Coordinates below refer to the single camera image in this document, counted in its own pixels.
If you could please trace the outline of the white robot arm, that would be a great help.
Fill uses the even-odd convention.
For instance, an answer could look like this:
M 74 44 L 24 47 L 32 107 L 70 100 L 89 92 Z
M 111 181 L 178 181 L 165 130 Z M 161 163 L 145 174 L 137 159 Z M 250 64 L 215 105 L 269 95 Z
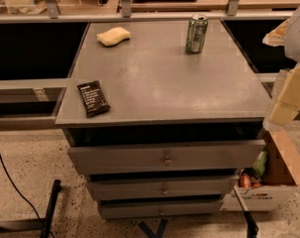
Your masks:
M 289 19 L 266 34 L 262 42 L 272 47 L 283 46 L 285 56 L 297 62 L 289 71 L 279 72 L 263 120 L 265 130 L 279 131 L 300 111 L 300 6 Z

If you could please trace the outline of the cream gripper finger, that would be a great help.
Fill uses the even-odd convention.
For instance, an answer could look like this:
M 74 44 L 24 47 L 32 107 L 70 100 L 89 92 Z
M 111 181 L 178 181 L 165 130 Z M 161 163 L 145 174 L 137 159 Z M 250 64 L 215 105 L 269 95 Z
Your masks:
M 300 63 L 290 70 L 282 69 L 273 85 L 263 128 L 279 131 L 294 120 L 300 111 Z
M 271 47 L 279 47 L 284 45 L 286 29 L 289 24 L 289 19 L 283 21 L 275 29 L 264 36 L 262 42 Z

